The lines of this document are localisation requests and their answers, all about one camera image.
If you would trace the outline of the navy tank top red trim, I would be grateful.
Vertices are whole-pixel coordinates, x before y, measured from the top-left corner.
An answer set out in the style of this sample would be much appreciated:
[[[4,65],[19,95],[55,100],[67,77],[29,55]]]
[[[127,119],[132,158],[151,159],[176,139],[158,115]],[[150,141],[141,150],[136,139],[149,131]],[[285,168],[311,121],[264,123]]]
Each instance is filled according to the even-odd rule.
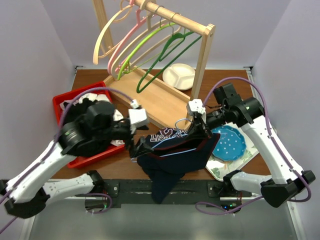
[[[152,194],[159,202],[162,201],[178,181],[189,172],[204,169],[216,147],[220,134],[214,133],[211,138],[186,140],[187,131],[181,130],[185,136],[172,138],[177,132],[175,128],[164,127],[156,134],[146,137],[146,142],[153,147],[164,139],[154,149],[159,155],[148,153],[137,157],[137,164],[152,180]],[[161,157],[166,154],[194,149],[190,152]]]

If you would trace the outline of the light blue wire hanger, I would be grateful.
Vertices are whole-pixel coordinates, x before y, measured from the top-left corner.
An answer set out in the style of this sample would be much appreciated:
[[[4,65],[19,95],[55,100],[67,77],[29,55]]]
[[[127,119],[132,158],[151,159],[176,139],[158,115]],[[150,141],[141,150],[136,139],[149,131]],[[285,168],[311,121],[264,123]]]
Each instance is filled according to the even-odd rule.
[[[186,133],[185,133],[185,134],[182,134],[182,133],[181,133],[182,130],[179,129],[179,127],[177,126],[177,124],[178,124],[179,122],[181,122],[181,121],[187,121],[187,122],[189,122],[189,123],[192,123],[192,121],[191,121],[190,119],[188,119],[188,118],[181,118],[181,119],[177,120],[177,121],[175,122],[175,124],[174,124],[175,129],[176,129],[176,133],[173,135],[172,138],[182,138],[182,137],[184,137],[184,136],[187,135]],[[161,144],[162,142],[165,142],[165,141],[167,141],[167,140],[168,140],[168,138],[160,141],[159,143],[157,143],[156,145],[154,145],[154,146],[152,147],[152,149],[154,149],[154,148],[157,147],[159,144]],[[173,155],[178,155],[178,154],[182,154],[182,153],[191,152],[191,151],[194,151],[195,149],[196,149],[196,148],[192,148],[192,149],[190,149],[190,150],[184,150],[184,151],[179,151],[179,152],[175,152],[175,153],[165,154],[165,155],[162,155],[161,158],[162,158],[162,157],[168,157],[168,156],[173,156]]]

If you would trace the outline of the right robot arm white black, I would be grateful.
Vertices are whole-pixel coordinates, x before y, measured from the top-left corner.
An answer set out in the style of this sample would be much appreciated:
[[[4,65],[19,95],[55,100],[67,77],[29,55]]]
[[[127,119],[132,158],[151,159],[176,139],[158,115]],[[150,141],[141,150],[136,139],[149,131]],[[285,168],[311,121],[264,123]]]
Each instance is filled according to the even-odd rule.
[[[307,190],[304,200],[308,201],[309,185],[316,177],[311,170],[304,170],[281,143],[271,126],[266,104],[254,97],[242,99],[232,83],[215,85],[210,92],[220,107],[207,113],[200,99],[189,101],[186,109],[193,118],[189,132],[199,130],[201,136],[209,137],[212,129],[233,123],[252,141],[270,171],[269,175],[257,175],[234,170],[224,176],[223,192],[230,197],[239,191],[259,194],[278,208],[287,201],[295,202],[295,196]]]

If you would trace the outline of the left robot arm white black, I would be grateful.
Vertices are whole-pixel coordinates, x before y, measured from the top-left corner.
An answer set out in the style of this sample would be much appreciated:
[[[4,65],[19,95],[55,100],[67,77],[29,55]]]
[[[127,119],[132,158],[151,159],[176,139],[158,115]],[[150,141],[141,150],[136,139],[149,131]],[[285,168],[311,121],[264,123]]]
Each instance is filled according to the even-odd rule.
[[[68,197],[101,195],[105,183],[95,170],[59,182],[49,179],[77,157],[89,158],[104,152],[113,140],[123,140],[131,157],[148,150],[144,140],[137,144],[133,140],[136,130],[148,128],[146,110],[132,102],[128,116],[114,120],[115,110],[107,101],[89,106],[74,121],[64,124],[45,151],[23,172],[10,180],[1,180],[1,203],[6,212],[28,219],[47,205]]]

